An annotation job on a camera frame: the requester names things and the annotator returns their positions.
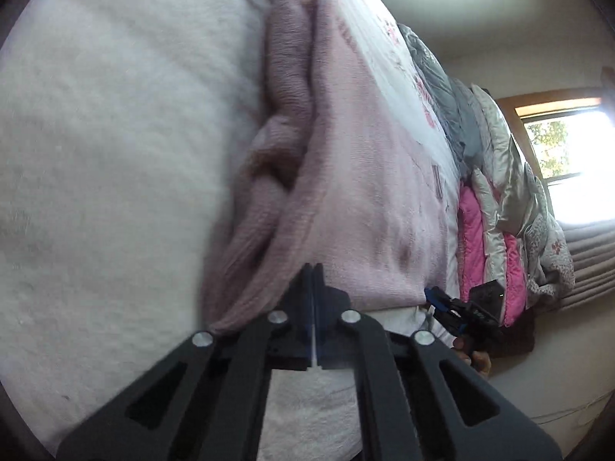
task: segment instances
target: bed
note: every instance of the bed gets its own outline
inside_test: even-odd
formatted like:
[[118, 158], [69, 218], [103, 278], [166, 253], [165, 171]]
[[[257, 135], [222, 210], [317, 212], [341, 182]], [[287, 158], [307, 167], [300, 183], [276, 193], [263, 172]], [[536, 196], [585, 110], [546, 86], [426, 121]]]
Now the bed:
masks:
[[[30, 0], [0, 50], [0, 378], [51, 453], [202, 327], [233, 177], [268, 116], [272, 1]], [[391, 116], [440, 168], [444, 288], [459, 296], [459, 172], [445, 133], [380, 0], [339, 0], [339, 11]], [[402, 333], [426, 318], [417, 307], [374, 316]], [[279, 373], [268, 415], [287, 429], [263, 438], [261, 459], [361, 448], [343, 371]]]

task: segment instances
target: ceiling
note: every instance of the ceiling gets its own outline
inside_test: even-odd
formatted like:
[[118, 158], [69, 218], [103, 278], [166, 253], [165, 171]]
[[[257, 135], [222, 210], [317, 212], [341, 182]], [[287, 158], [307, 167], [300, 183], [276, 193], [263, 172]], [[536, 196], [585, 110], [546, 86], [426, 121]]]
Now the ceiling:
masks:
[[615, 46], [589, 0], [382, 0], [441, 60], [520, 46]]

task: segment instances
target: window frame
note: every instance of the window frame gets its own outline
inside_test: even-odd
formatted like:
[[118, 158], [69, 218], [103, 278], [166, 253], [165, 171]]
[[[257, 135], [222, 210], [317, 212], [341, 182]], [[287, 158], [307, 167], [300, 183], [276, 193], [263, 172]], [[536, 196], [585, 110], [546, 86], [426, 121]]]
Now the window frame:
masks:
[[[545, 188], [547, 196], [547, 204], [549, 211], [553, 214], [553, 204], [551, 203], [551, 196], [549, 194], [548, 184], [551, 182], [557, 182], [559, 180], [565, 180], [572, 178], [578, 174], [568, 174], [562, 177], [551, 177], [546, 179], [542, 175], [536, 152], [532, 146], [530, 135], [528, 134], [525, 123], [530, 118], [536, 119], [538, 116], [547, 116], [547, 119], [561, 117], [563, 112], [578, 112], [580, 109], [600, 109], [602, 105], [602, 99], [605, 96], [605, 89], [603, 88], [568, 88], [565, 90], [550, 90], [538, 93], [528, 93], [525, 95], [516, 95], [513, 97], [505, 97], [497, 100], [497, 105], [502, 110], [502, 114], [508, 123], [510, 132], [515, 139], [521, 152], [524, 153], [525, 159], [530, 165], [532, 172], [542, 182]], [[572, 103], [569, 109], [553, 110], [552, 105], [555, 103]], [[537, 112], [533, 112], [531, 115], [524, 115], [523, 118], [518, 114], [517, 109], [523, 111], [528, 107], [535, 106]]]

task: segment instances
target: white wall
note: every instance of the white wall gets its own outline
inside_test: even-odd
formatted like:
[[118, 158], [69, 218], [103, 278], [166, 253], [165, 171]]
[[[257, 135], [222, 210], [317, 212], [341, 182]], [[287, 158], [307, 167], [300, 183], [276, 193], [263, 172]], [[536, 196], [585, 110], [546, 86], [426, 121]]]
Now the white wall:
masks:
[[[383, 0], [445, 70], [495, 98], [599, 86], [615, 40], [589, 0]], [[590, 402], [615, 388], [615, 297], [537, 319], [536, 348], [497, 360], [493, 385], [528, 416]], [[544, 425], [568, 453], [605, 401]]]
[[599, 86], [613, 31], [590, 0], [383, 0], [452, 76], [496, 98]]
[[497, 49], [442, 60], [451, 76], [489, 89], [496, 99], [561, 88], [600, 86], [603, 66], [615, 66], [615, 46], [560, 45]]

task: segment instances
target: cable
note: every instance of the cable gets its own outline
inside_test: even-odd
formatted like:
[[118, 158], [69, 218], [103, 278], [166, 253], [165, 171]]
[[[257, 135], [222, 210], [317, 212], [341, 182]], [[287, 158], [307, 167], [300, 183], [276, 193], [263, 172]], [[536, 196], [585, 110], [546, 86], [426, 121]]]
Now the cable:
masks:
[[[540, 414], [539, 416], [530, 417], [530, 419], [533, 420], [534, 422], [536, 422], [537, 425], [546, 425], [547, 423], [552, 423], [553, 421], [560, 420], [562, 418], [565, 418], [566, 416], [570, 416], [571, 414], [578, 413], [579, 411], [585, 411], [589, 407], [591, 407], [592, 405], [594, 405], [594, 404], [600, 402], [601, 400], [604, 400], [608, 396], [612, 395], [614, 391], [615, 391], [615, 389], [607, 391], [606, 393], [602, 394], [598, 398], [596, 398], [596, 399], [592, 400], [591, 402], [588, 402], [587, 404], [584, 404], [582, 406], [578, 406], [578, 407], [575, 407], [575, 408], [564, 409], [564, 410], [561, 410], [561, 411], [554, 411], [552, 413]], [[556, 416], [556, 415], [557, 415], [557, 417], [555, 417], [555, 418], [545, 419], [545, 418], [550, 418], [551, 416]], [[580, 424], [580, 423], [577, 422], [576, 426], [588, 425], [594, 419], [595, 418], [592, 418], [592, 419], [590, 419], [589, 421], [587, 421], [587, 422], [585, 422], [583, 424]]]

